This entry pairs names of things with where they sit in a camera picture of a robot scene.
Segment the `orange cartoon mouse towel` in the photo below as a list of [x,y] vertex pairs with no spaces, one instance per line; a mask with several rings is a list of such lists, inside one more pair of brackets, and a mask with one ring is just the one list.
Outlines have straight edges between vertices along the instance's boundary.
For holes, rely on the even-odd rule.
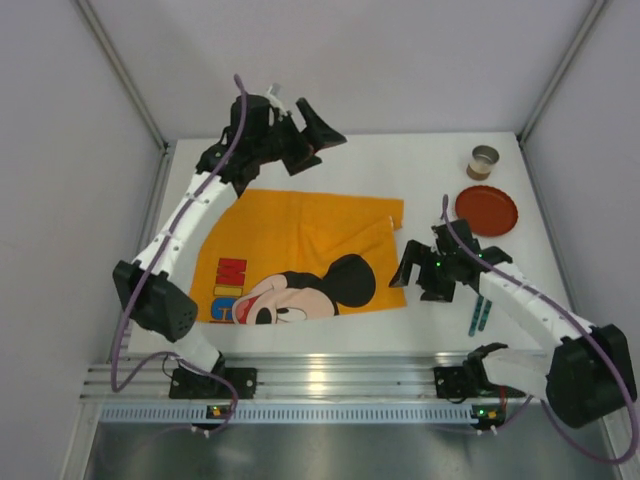
[[403,217],[401,199],[247,191],[200,250],[198,321],[293,324],[405,306],[389,285]]

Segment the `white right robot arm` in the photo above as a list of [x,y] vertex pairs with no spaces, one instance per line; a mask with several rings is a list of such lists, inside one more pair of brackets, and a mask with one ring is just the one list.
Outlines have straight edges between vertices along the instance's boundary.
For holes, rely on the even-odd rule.
[[466,286],[501,309],[540,348],[518,352],[494,342],[463,361],[466,396],[508,387],[545,402],[567,426],[577,429],[638,398],[626,336],[615,325],[597,327],[542,293],[497,246],[483,248],[465,220],[433,229],[434,246],[406,244],[390,287],[405,287],[411,271],[424,301],[453,300]]

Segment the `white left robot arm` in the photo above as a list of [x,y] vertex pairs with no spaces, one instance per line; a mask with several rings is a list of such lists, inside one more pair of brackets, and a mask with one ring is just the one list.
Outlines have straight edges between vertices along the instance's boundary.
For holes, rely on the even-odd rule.
[[167,355],[197,375],[219,373],[224,357],[196,324],[189,296],[200,249],[222,215],[260,173],[281,162],[289,175],[318,164],[319,151],[346,143],[300,98],[298,127],[272,93],[240,94],[219,140],[196,163],[186,192],[165,224],[131,261],[119,261],[113,280],[122,306],[118,330],[134,322],[167,345]]

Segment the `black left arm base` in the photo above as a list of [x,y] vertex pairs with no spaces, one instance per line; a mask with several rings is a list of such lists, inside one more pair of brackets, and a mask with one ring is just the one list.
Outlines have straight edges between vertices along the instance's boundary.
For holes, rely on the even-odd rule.
[[[240,400],[254,398],[255,368],[226,368],[222,378],[235,389]],[[174,400],[231,399],[232,391],[217,380],[178,367],[173,370],[168,396]]]

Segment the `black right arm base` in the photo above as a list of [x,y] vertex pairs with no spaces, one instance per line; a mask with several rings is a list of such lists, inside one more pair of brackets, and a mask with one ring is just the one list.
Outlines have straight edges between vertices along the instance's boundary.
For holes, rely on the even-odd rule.
[[462,366],[439,366],[433,369],[439,399],[462,402],[476,398],[499,398],[500,388]]

